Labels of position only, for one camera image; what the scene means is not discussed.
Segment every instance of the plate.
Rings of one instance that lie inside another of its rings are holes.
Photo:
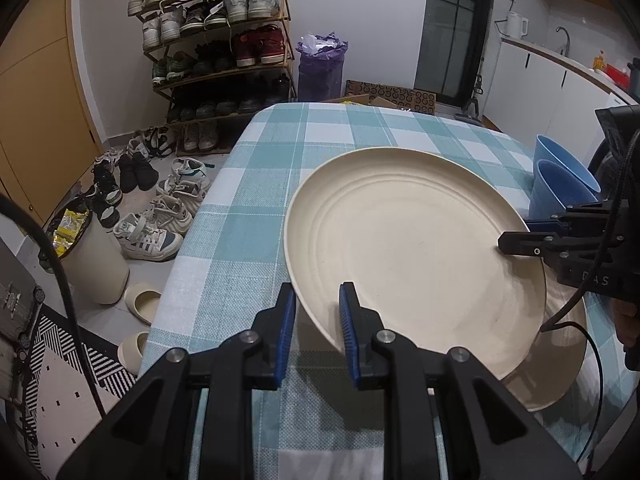
[[[546,303],[537,258],[503,256],[504,231],[526,231],[484,180],[402,148],[337,156],[300,185],[284,225],[287,269],[302,307],[344,352],[338,288],[420,348],[463,346],[502,379],[529,353]]]
[[[545,266],[545,319],[558,312],[575,292],[560,285],[556,274]],[[562,321],[575,321],[587,327],[584,300]],[[575,328],[563,328],[539,334],[523,362],[502,380],[511,394],[530,412],[548,408],[567,392],[580,373],[587,339]]]

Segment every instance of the kitchen counter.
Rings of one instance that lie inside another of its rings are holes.
[[[577,73],[578,75],[592,82],[594,85],[598,86],[602,90],[606,92],[613,92],[625,103],[628,103],[630,105],[638,104],[629,94],[627,94],[621,88],[616,86],[614,82],[608,80],[607,78],[601,76],[600,74],[593,72],[592,70],[589,70],[583,64],[580,64],[571,58],[560,56],[560,54],[558,54],[557,52],[554,52],[553,50],[549,50],[548,48],[545,48],[543,46],[529,43],[528,41],[516,40],[515,38],[502,38],[502,40],[505,43],[510,43],[512,45],[519,46],[524,50],[529,50],[530,52],[538,54],[539,56],[546,57],[547,59],[550,59],[551,61],[554,61],[560,64],[561,66],[564,66],[565,68],[571,70],[572,72]]]

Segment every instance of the blue plaid tablecloth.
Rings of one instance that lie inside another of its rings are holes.
[[[528,211],[530,152],[505,134],[386,108],[268,108],[247,126],[193,221],[164,288],[143,370],[172,347],[189,352],[214,348],[250,327],[256,312],[273,306],[281,283],[289,280],[282,237],[293,193],[318,165],[368,146],[441,155],[492,184],[521,214]],[[586,303],[589,330],[604,365],[605,399],[597,431],[601,438],[630,399],[637,378],[625,368],[609,309],[595,296]],[[591,430],[597,396],[596,361],[588,349],[571,389],[536,415],[573,458]],[[381,479],[382,405],[381,392],[352,388],[344,358],[299,308],[281,389],[254,394],[256,478]],[[192,478],[201,429],[199,420]]]

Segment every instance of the person's hand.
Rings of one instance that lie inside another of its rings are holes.
[[[640,319],[634,317],[638,308],[632,303],[620,300],[613,300],[611,307],[618,341],[630,348],[635,346],[640,336]]]

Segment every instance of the cream slipper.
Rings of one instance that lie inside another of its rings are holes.
[[[142,352],[145,351],[146,338],[148,336],[149,332],[140,332],[127,337],[118,346],[118,361],[125,367],[127,372],[135,376],[140,373]]]
[[[124,293],[124,302],[129,311],[147,325],[153,322],[159,301],[160,292],[145,282],[131,285]]]

